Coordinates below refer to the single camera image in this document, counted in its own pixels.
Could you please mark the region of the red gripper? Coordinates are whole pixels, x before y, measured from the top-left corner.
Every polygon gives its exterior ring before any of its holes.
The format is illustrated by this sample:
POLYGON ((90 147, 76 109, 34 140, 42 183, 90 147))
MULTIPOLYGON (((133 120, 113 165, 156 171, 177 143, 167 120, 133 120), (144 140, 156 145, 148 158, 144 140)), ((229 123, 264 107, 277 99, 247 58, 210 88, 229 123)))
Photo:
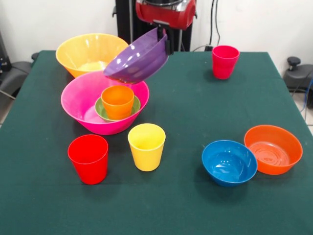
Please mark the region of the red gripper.
MULTIPOLYGON (((186 30, 196 14, 196 1, 194 0, 137 0, 135 10, 138 18, 151 24, 167 25, 166 52, 174 53, 173 29, 186 30)), ((157 26, 157 39, 164 37, 164 28, 157 26)))

